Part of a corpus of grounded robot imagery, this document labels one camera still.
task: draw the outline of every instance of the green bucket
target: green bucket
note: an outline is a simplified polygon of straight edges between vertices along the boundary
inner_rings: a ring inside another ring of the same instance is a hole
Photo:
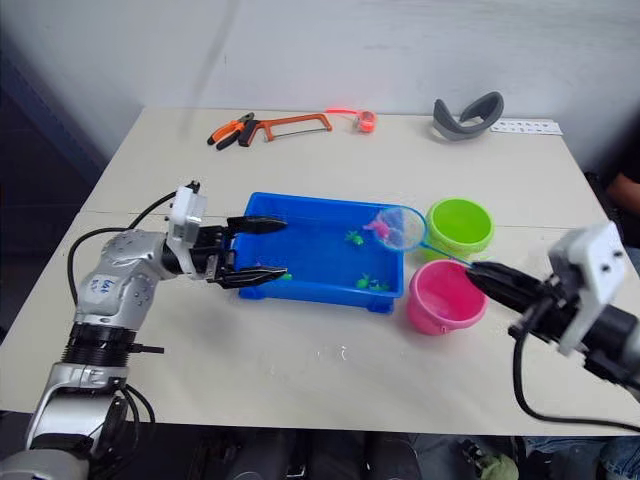
[[[426,242],[451,255],[468,260],[483,251],[493,237],[493,220],[483,207],[464,198],[440,200],[427,212]],[[427,262],[447,258],[424,250]]]

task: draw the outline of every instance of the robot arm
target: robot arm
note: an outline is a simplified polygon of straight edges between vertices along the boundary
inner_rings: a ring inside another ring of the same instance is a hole
[[[569,232],[551,248],[549,259],[553,274],[544,282],[492,262],[474,263],[467,276],[488,296],[524,314],[509,329],[516,340],[531,333],[557,342],[563,355],[578,350],[587,370],[640,400],[640,324],[634,315],[609,305],[624,277],[615,224]],[[544,314],[527,324],[529,313],[543,303]]]
[[[237,217],[228,225],[200,228],[205,197],[181,187],[169,233],[126,230],[107,242],[98,266],[78,288],[78,304],[67,346],[49,374],[31,419],[26,450],[0,464],[7,479],[108,477],[125,455],[119,450],[128,407],[129,354],[163,353],[135,343],[161,280],[186,273],[223,288],[273,280],[286,268],[235,269],[237,233],[270,233],[286,223],[269,217]]]

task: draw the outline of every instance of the cable connector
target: cable connector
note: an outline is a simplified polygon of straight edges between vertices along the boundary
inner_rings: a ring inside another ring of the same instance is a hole
[[[185,185],[185,187],[190,188],[193,193],[198,193],[200,191],[200,182],[197,180],[191,180],[191,182],[188,185]]]
[[[164,347],[151,347],[141,343],[132,343],[127,348],[129,353],[164,353]]]

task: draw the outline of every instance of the pink bucket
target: pink bucket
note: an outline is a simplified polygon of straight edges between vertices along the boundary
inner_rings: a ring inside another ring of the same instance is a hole
[[[475,324],[488,304],[489,298],[467,278],[464,265],[435,260],[413,275],[407,314],[420,332],[443,335]]]

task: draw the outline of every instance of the ruler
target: ruler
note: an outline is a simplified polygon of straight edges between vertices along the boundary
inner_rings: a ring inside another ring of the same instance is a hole
[[[530,135],[562,135],[560,125],[553,120],[531,120],[528,118],[501,118],[491,125],[491,131]]]

